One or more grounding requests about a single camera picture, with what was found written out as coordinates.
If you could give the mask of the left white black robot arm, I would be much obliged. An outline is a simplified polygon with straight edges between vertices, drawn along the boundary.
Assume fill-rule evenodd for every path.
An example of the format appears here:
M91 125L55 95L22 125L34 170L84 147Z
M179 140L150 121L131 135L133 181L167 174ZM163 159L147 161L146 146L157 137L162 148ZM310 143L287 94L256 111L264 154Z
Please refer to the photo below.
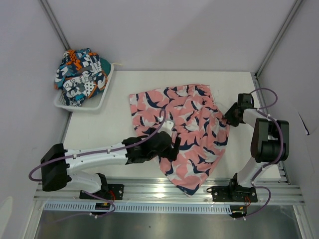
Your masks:
M45 192L65 187L80 190L80 199L121 199L102 173L89 174L85 170L109 165L141 164L155 157L175 161L181 138L165 131L149 136L129 137L116 145L93 151L67 150L56 144L41 160L41 182Z

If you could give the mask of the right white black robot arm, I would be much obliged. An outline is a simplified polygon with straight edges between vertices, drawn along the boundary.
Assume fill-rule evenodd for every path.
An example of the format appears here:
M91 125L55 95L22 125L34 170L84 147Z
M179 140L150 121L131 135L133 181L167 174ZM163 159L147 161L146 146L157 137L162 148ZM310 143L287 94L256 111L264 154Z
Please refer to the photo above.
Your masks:
M288 158L289 123L253 108L251 103L234 103L225 118L231 126L245 123L254 130L250 145L251 158L226 187L228 197L239 201L256 192L255 184L267 169Z

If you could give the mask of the pink shark print shorts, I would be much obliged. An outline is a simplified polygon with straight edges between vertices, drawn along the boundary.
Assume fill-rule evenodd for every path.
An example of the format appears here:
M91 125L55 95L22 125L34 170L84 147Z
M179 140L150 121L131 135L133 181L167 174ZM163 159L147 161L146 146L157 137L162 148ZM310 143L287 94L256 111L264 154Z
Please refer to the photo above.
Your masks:
M230 126L214 101L209 85L190 84L131 94L134 131L149 134L160 123L160 110L174 122L172 138L181 139L175 161L157 157L167 179L188 196L194 195L225 154Z

